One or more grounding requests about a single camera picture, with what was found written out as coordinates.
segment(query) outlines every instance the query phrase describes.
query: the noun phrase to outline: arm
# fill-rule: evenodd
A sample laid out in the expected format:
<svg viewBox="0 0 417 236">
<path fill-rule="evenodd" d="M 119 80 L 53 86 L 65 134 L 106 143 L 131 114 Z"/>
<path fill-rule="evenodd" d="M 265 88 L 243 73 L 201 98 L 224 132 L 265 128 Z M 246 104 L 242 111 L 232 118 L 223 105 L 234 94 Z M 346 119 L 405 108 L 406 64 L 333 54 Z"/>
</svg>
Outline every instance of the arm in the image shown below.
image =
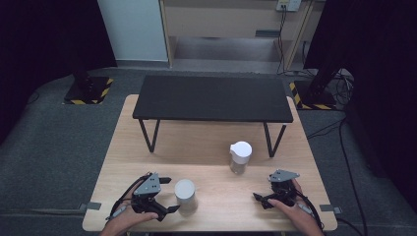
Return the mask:
<svg viewBox="0 0 417 236">
<path fill-rule="evenodd" d="M 99 234 L 100 236 L 116 236 L 126 233 L 131 227 L 136 224 L 146 222 L 158 218 L 158 215 L 153 212 L 135 213 L 131 206 L 126 206 L 115 218 L 111 219 L 104 226 Z"/>
<path fill-rule="evenodd" d="M 298 182 L 293 179 L 295 188 L 302 193 L 301 187 Z M 287 206 L 282 202 L 274 199 L 269 199 L 268 202 L 273 205 L 275 208 L 284 212 L 288 218 L 291 220 L 292 224 L 304 235 L 306 236 L 323 236 L 322 229 L 317 225 L 316 219 L 313 218 L 306 211 L 298 207 L 298 204 L 306 206 L 306 203 L 297 196 L 295 199 L 296 204 L 294 206 Z"/>
</svg>

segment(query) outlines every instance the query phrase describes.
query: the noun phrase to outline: yellow black hazard tape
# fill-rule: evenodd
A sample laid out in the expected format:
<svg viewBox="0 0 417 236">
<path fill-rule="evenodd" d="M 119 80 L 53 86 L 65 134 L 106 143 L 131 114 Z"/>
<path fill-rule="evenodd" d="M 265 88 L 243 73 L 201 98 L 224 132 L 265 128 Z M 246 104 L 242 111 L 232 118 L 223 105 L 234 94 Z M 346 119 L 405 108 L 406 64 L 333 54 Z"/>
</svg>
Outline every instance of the yellow black hazard tape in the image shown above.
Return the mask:
<svg viewBox="0 0 417 236">
<path fill-rule="evenodd" d="M 71 99 L 71 100 L 64 100 L 64 104 L 75 104 L 75 105 L 100 104 L 104 100 L 104 98 L 107 96 L 112 83 L 113 83 L 113 79 L 107 80 L 107 83 L 105 87 L 103 88 L 103 91 L 99 99 L 95 99 L 95 100 Z"/>
<path fill-rule="evenodd" d="M 294 96 L 295 105 L 298 109 L 306 109 L 306 110 L 335 110 L 337 109 L 335 105 L 324 105 L 324 104 L 303 104 L 301 100 L 300 94 L 298 93 L 297 88 L 295 87 L 294 83 L 290 83 L 289 87 L 291 88 L 292 95 Z"/>
</svg>

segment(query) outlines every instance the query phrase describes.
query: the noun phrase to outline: black table leg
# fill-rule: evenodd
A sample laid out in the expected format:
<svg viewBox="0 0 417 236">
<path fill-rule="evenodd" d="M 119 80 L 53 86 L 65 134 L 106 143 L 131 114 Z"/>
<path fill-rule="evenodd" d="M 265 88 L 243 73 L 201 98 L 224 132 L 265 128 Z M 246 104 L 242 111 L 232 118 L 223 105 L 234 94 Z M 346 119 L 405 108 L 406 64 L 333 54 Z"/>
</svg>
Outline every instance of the black table leg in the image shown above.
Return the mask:
<svg viewBox="0 0 417 236">
<path fill-rule="evenodd" d="M 147 145 L 148 145 L 150 152 L 153 152 L 155 149 L 156 136 L 157 136 L 157 131 L 159 129 L 159 122 L 160 120 L 156 121 L 155 131 L 153 132 L 153 139 L 152 139 L 152 144 L 151 144 L 148 138 L 147 128 L 145 128 L 144 120 L 139 120 L 139 123 L 141 124 L 141 128 L 142 128 L 142 132 L 144 133 L 145 141 L 147 141 Z"/>
<path fill-rule="evenodd" d="M 281 131 L 279 132 L 278 138 L 276 139 L 276 143 L 275 146 L 272 149 L 272 144 L 270 143 L 270 135 L 269 135 L 269 129 L 268 129 L 268 124 L 267 122 L 264 122 L 264 129 L 265 129 L 265 136 L 267 137 L 267 145 L 268 145 L 268 152 L 269 152 L 269 157 L 274 157 L 276 150 L 278 149 L 278 145 L 281 142 L 282 136 L 284 134 L 284 131 L 286 129 L 286 124 L 282 125 Z"/>
</svg>

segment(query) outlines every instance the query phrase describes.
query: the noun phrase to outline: human hand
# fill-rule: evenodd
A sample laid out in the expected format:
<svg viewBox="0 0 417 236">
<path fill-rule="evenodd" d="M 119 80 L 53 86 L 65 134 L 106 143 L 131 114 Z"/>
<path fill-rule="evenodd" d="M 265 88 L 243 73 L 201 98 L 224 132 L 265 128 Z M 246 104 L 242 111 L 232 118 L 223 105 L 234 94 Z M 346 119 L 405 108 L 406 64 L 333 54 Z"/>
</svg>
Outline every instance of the human hand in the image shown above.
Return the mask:
<svg viewBox="0 0 417 236">
<path fill-rule="evenodd" d="M 297 191 L 302 194 L 303 192 L 298 182 L 295 179 L 292 179 L 292 183 L 294 184 Z M 306 203 L 303 201 L 303 199 L 301 199 L 301 197 L 297 196 L 297 198 L 295 199 L 294 206 L 287 206 L 283 202 L 275 199 L 268 199 L 268 202 L 275 208 L 281 210 L 284 214 L 286 214 L 288 218 L 291 220 L 292 224 L 301 233 L 307 236 L 324 235 L 322 229 L 320 229 L 317 225 L 316 219 L 298 206 L 298 204 L 306 206 Z"/>
<path fill-rule="evenodd" d="M 125 196 L 123 202 L 116 208 L 115 211 L 122 207 L 126 207 L 120 214 L 116 217 L 110 219 L 107 224 L 104 226 L 103 230 L 100 233 L 100 236 L 116 236 L 126 233 L 131 227 L 146 222 L 152 219 L 157 219 L 158 215 L 155 212 L 146 212 L 146 213 L 136 213 L 131 206 L 131 198 L 133 192 L 138 188 L 138 186 L 143 181 L 140 181 L 135 185 Z"/>
</svg>

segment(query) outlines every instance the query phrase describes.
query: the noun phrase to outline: white lid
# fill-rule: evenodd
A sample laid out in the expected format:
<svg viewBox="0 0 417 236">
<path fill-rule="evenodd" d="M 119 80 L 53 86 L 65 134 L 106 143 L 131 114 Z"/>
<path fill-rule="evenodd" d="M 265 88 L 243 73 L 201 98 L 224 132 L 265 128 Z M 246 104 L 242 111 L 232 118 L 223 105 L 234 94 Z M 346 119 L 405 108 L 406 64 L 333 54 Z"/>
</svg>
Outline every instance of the white lid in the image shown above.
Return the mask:
<svg viewBox="0 0 417 236">
<path fill-rule="evenodd" d="M 230 153 L 236 163 L 245 164 L 249 161 L 249 157 L 251 157 L 252 147 L 248 143 L 240 141 L 230 146 Z"/>
<path fill-rule="evenodd" d="M 183 179 L 175 184 L 175 196 L 180 200 L 188 200 L 194 196 L 196 187 L 194 183 L 189 179 Z"/>
</svg>

